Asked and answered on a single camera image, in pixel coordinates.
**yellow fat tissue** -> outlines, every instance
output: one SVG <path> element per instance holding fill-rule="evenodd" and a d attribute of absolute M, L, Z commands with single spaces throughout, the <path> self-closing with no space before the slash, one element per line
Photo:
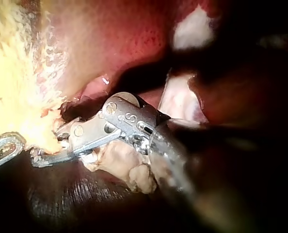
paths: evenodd
<path fill-rule="evenodd" d="M 34 19 L 19 0 L 0 0 L 0 134 L 18 132 L 27 141 L 26 150 L 55 153 L 61 145 L 53 132 L 62 123 L 58 109 L 65 98 L 54 87 L 67 55 L 59 53 L 59 62 L 47 65 L 57 54 L 41 36 L 46 32 L 33 32 Z"/>

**screw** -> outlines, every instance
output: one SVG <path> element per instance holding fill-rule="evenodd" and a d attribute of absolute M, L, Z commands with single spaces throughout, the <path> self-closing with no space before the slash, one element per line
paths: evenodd
<path fill-rule="evenodd" d="M 111 102 L 106 106 L 106 111 L 109 114 L 114 114 L 116 112 L 116 110 L 117 110 L 117 104 L 114 102 Z"/>
<path fill-rule="evenodd" d="M 82 136 L 82 134 L 84 133 L 84 129 L 82 128 L 81 125 L 76 126 L 75 130 L 74 130 L 74 134 L 76 137 L 80 137 Z"/>

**metal instrument jaw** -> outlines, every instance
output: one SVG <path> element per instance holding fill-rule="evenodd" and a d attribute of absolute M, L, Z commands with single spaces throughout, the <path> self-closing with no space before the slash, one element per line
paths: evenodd
<path fill-rule="evenodd" d="M 0 166 L 19 155 L 25 143 L 25 139 L 16 132 L 0 135 Z"/>
<path fill-rule="evenodd" d="M 95 148 L 116 139 L 147 155 L 149 137 L 160 115 L 141 98 L 127 92 L 117 93 L 108 98 L 90 120 L 76 118 L 56 132 L 63 147 L 61 152 L 49 155 L 40 149 L 32 149 L 31 163 L 35 167 L 45 167 L 84 158 L 90 156 Z"/>

